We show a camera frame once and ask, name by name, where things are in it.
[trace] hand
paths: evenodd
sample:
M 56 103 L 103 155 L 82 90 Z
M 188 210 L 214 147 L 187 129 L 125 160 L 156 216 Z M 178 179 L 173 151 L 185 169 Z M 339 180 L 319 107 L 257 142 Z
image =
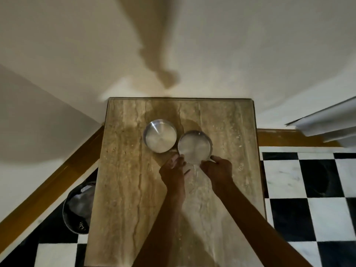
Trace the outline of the hand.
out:
M 185 199 L 184 176 L 190 171 L 183 173 L 185 164 L 184 156 L 175 154 L 160 168 L 159 174 L 167 187 L 168 196 Z
M 221 192 L 226 185 L 234 184 L 233 165 L 229 160 L 211 156 L 213 161 L 202 161 L 200 168 L 209 177 L 214 193 Z

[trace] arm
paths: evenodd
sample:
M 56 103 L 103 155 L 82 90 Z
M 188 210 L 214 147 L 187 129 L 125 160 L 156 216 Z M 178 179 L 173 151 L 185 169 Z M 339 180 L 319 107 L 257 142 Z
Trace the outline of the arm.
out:
M 212 156 L 200 165 L 212 189 L 230 213 L 265 267 L 312 267 L 265 220 L 234 184 L 230 161 Z
M 132 267 L 168 265 L 178 217 L 185 199 L 184 157 L 175 155 L 159 170 L 167 195 L 161 209 Z

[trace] wooden trim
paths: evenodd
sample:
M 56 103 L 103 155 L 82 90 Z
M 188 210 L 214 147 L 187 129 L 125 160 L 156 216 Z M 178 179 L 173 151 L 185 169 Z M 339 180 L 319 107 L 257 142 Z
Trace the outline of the wooden trim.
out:
M 306 137 L 299 130 L 257 129 L 258 146 L 341 147 L 337 141 L 323 142 L 321 136 Z
M 100 158 L 104 127 L 96 131 L 23 203 L 0 222 L 0 253 Z
M 104 126 L 0 222 L 0 253 L 100 158 L 103 134 Z M 298 130 L 258 129 L 257 140 L 259 146 L 340 147 L 338 142 L 323 143 L 320 136 L 305 137 Z

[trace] black tile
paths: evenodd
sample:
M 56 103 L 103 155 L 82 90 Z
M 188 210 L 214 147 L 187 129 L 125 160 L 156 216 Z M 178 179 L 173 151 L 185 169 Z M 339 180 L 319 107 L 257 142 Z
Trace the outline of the black tile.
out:
M 356 242 L 318 242 L 323 267 L 355 267 Z
M 263 160 L 298 160 L 298 153 L 262 153 Z
M 335 159 L 356 158 L 356 153 L 334 153 Z
M 0 267 L 34 267 L 38 247 L 39 228 L 37 227 L 2 262 Z
M 94 170 L 91 175 L 85 180 L 86 182 L 93 182 L 96 181 L 96 178 L 98 177 L 98 169 Z
M 343 197 L 334 159 L 300 160 L 307 197 Z
M 76 243 L 78 234 L 72 233 L 62 217 L 63 202 L 39 225 L 39 243 Z
M 354 225 L 354 231 L 356 233 L 356 197 L 346 198 L 346 201 L 349 206 L 352 224 Z
M 267 189 L 265 164 L 263 163 L 263 161 L 260 161 L 260 165 L 261 165 L 261 178 L 262 178 L 263 195 L 264 195 L 265 199 L 267 199 L 267 198 L 269 198 L 269 196 L 268 196 L 268 189 Z
M 85 251 L 87 249 L 86 243 L 79 243 L 77 245 L 77 255 L 75 257 L 75 267 L 84 267 Z
M 270 199 L 274 228 L 288 242 L 315 241 L 308 199 Z

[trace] marble table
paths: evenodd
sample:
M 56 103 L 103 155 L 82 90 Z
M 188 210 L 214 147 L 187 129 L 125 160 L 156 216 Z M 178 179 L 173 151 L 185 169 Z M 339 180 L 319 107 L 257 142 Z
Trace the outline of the marble table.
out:
M 171 121 L 178 137 L 204 131 L 213 154 L 233 163 L 234 182 L 265 216 L 252 100 L 110 98 L 86 266 L 131 266 L 154 223 L 166 194 L 158 170 L 172 155 L 154 154 L 142 141 L 155 119 Z M 198 167 L 185 189 L 170 265 L 262 266 Z

